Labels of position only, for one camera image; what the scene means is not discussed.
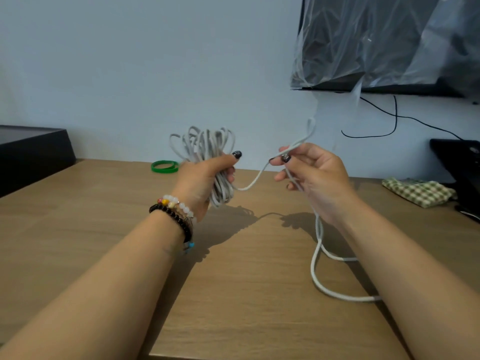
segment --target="left hand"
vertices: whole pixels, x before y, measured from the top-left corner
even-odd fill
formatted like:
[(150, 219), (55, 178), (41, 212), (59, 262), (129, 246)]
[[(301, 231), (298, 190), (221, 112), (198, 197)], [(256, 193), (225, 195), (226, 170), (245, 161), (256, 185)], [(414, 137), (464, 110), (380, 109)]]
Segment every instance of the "left hand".
[[(240, 158), (242, 153), (235, 152)], [(225, 154), (200, 163), (183, 162), (178, 170), (177, 183), (171, 193), (183, 202), (201, 221), (208, 210), (208, 198), (212, 193), (215, 175), (226, 170), (227, 179), (233, 183), (234, 164), (238, 162), (234, 154)]]

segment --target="tabletop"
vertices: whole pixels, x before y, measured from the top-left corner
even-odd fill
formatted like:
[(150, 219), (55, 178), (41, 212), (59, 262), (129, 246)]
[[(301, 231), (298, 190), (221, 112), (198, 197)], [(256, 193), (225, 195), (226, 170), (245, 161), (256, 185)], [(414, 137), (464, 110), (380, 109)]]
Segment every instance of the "tabletop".
[[(238, 170), (238, 187), (257, 172)], [(408, 359), (383, 303), (352, 303), (319, 292), (310, 278), (315, 216), (301, 192), (264, 172), (249, 191), (211, 209), (196, 246), (167, 279), (142, 353), (180, 359)], [(0, 343), (120, 241), (175, 174), (148, 163), (85, 160), (0, 199)], [(353, 178), (377, 211), (480, 290), (480, 225), (452, 204), (423, 209), (377, 180)], [(332, 227), (325, 246), (349, 256)], [(328, 288), (374, 294), (358, 263), (321, 256)]]

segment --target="black wire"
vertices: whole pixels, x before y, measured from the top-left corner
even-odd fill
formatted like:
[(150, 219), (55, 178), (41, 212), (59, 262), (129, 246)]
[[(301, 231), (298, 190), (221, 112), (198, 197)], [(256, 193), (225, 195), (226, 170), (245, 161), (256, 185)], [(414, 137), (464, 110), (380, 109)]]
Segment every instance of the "black wire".
[(380, 138), (382, 136), (387, 136), (387, 135), (390, 135), (390, 134), (393, 134), (395, 132), (395, 130), (397, 129), (397, 122), (398, 122), (398, 119), (401, 118), (401, 119), (411, 119), (411, 120), (415, 120), (417, 122), (419, 122), (420, 124), (422, 125), (425, 125), (425, 126), (428, 126), (429, 128), (432, 128), (432, 129), (435, 129), (435, 130), (440, 130), (441, 132), (445, 132), (445, 133), (449, 133), (449, 134), (452, 134), (455, 138), (459, 139), (459, 140), (463, 140), (462, 138), (460, 138), (457, 134), (455, 133), (452, 133), (451, 131), (448, 131), (448, 130), (445, 130), (443, 128), (440, 128), (440, 127), (436, 127), (436, 126), (433, 126), (433, 125), (429, 125), (423, 121), (420, 121), (418, 120), (417, 118), (414, 118), (414, 117), (410, 117), (410, 116), (399, 116), (398, 114), (398, 107), (397, 107), (397, 98), (395, 95), (393, 95), (393, 98), (395, 99), (395, 114), (392, 114), (388, 111), (385, 111), (383, 108), (380, 108), (378, 107), (377, 105), (375, 105), (373, 102), (370, 102), (369, 100), (367, 100), (366, 98), (363, 98), (362, 96), (360, 96), (360, 99), (369, 103), (370, 105), (372, 105), (374, 108), (380, 110), (381, 112), (384, 112), (385, 114), (388, 114), (390, 116), (395, 116), (395, 128), (393, 129), (393, 131), (389, 134), (385, 134), (385, 135), (376, 135), (376, 136), (349, 136), (349, 135), (346, 135), (343, 131), (342, 131), (342, 134), (345, 135), (347, 138), (356, 138), (356, 139), (360, 139), (360, 138)]
[(393, 127), (393, 130), (391, 132), (389, 132), (388, 134), (385, 134), (385, 135), (371, 135), (371, 136), (350, 136), (350, 135), (347, 135), (346, 133), (343, 132), (343, 130), (340, 130), (342, 132), (342, 134), (344, 136), (346, 136), (347, 138), (352, 138), (352, 139), (364, 139), (364, 138), (381, 138), (383, 136), (388, 136), (388, 135), (392, 135), (395, 130), (397, 130), (397, 125), (399, 124), (399, 107), (397, 106), (397, 97), (396, 96), (393, 96), (393, 99), (395, 100), (395, 114), (393, 116), (395, 116), (395, 126)]

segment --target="green rubber band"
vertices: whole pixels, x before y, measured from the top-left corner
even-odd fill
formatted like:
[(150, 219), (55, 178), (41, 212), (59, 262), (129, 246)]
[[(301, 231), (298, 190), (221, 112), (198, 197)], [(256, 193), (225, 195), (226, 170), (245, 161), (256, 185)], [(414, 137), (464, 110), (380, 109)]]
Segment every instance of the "green rubber band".
[[(168, 166), (166, 168), (156, 168), (157, 166), (160, 166), (162, 164), (171, 164), (171, 166)], [(152, 172), (167, 174), (175, 173), (179, 169), (179, 165), (180, 164), (174, 160), (158, 160), (156, 162), (153, 162), (150, 167), (152, 168)]]

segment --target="green checkered fabric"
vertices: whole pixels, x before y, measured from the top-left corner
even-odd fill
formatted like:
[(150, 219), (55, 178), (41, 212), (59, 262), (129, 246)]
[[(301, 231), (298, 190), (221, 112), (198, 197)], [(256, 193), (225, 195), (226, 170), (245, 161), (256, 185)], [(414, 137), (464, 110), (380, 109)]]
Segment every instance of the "green checkered fabric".
[(423, 208), (441, 205), (449, 199), (457, 198), (457, 192), (454, 189), (447, 188), (433, 180), (425, 182), (415, 179), (388, 178), (384, 179), (381, 184), (393, 193)]

